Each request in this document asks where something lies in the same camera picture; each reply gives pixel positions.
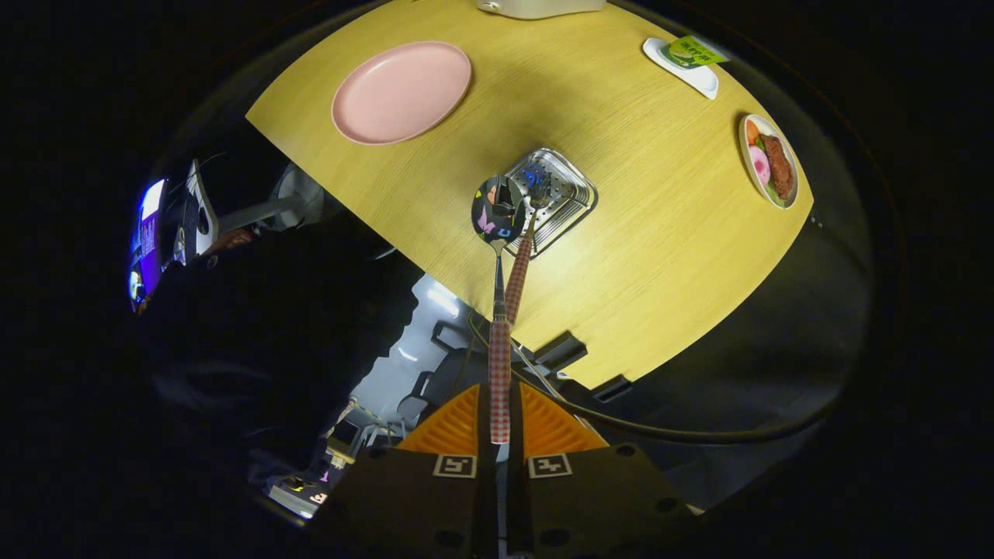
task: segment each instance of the red checkered handle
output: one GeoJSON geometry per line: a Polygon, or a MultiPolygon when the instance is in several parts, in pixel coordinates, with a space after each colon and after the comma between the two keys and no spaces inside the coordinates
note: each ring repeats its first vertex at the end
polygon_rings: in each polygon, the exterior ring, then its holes
{"type": "Polygon", "coordinates": [[[511,441],[511,325],[503,316],[494,316],[490,324],[490,442],[503,445],[511,441]]]}
{"type": "Polygon", "coordinates": [[[507,321],[512,326],[518,318],[518,305],[521,303],[521,293],[525,290],[525,274],[528,272],[528,261],[532,259],[532,235],[531,231],[521,241],[518,247],[518,256],[514,259],[514,268],[511,269],[511,277],[507,280],[507,290],[505,291],[505,305],[507,306],[507,321]]]}

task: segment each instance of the white plate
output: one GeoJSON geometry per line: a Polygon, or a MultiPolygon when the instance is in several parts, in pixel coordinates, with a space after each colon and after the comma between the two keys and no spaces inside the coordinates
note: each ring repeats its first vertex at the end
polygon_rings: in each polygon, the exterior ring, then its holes
{"type": "Polygon", "coordinates": [[[794,205],[794,200],[797,199],[797,163],[794,159],[794,150],[790,147],[790,143],[787,142],[787,138],[783,136],[768,120],[759,116],[758,114],[747,114],[743,116],[742,122],[739,123],[739,148],[742,151],[743,161],[745,162],[745,169],[748,170],[748,176],[752,179],[752,184],[762,194],[763,198],[769,201],[770,204],[780,208],[781,210],[786,210],[787,208],[794,205]],[[766,190],[765,185],[759,182],[759,175],[756,173],[755,167],[752,165],[752,157],[749,156],[748,149],[748,138],[746,137],[746,121],[751,120],[755,127],[759,130],[760,134],[767,136],[774,136],[779,138],[780,145],[783,146],[783,155],[787,158],[787,164],[790,165],[790,173],[793,175],[794,184],[790,187],[790,192],[787,193],[786,200],[780,200],[776,196],[776,191],[770,186],[769,190],[766,190]]]}
{"type": "Polygon", "coordinates": [[[687,70],[671,63],[659,52],[668,44],[662,39],[649,38],[645,40],[645,43],[642,43],[642,52],[657,66],[683,80],[688,86],[701,92],[708,99],[714,99],[718,96],[718,76],[715,75],[714,71],[707,66],[687,70]]]}

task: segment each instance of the monitor screen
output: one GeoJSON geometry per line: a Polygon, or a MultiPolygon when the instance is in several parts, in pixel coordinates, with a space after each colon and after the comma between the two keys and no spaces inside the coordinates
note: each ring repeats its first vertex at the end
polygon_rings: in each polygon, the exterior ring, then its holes
{"type": "Polygon", "coordinates": [[[128,271],[128,296],[132,309],[145,300],[162,275],[162,262],[156,246],[159,241],[159,204],[165,183],[166,180],[162,179],[148,187],[138,206],[137,224],[131,235],[131,269],[128,271]]]}

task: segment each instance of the stainless steel tray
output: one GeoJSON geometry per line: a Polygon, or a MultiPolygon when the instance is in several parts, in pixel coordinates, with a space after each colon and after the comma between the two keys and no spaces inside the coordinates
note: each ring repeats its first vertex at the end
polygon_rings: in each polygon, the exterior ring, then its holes
{"type": "MultiPolygon", "coordinates": [[[[532,258],[575,227],[597,205],[597,189],[583,173],[558,151],[543,147],[526,155],[505,173],[525,197],[523,203],[528,207],[527,219],[532,219],[535,213],[531,206],[530,189],[545,174],[550,174],[552,178],[552,201],[539,210],[536,218],[532,258]]],[[[505,250],[516,256],[520,246],[519,237],[505,250]]]]}

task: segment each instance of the yellow table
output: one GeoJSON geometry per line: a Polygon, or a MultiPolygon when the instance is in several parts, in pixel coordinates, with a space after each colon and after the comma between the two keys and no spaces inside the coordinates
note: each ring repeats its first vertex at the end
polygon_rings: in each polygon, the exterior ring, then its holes
{"type": "MultiPolygon", "coordinates": [[[[512,335],[536,349],[569,330],[589,354],[566,372],[587,387],[634,380],[718,324],[769,274],[812,198],[753,188],[737,144],[744,113],[768,113],[720,67],[708,100],[641,52],[657,26],[600,12],[519,21],[467,0],[395,0],[322,41],[276,79],[248,120],[419,267],[489,316],[493,250],[469,206],[486,177],[529,151],[560,151],[596,186],[597,207],[529,268],[512,335]],[[394,145],[345,139],[331,100],[357,66],[413,41],[458,46],[473,80],[456,110],[394,145]]],[[[505,259],[505,275],[513,259],[505,259]]]]}

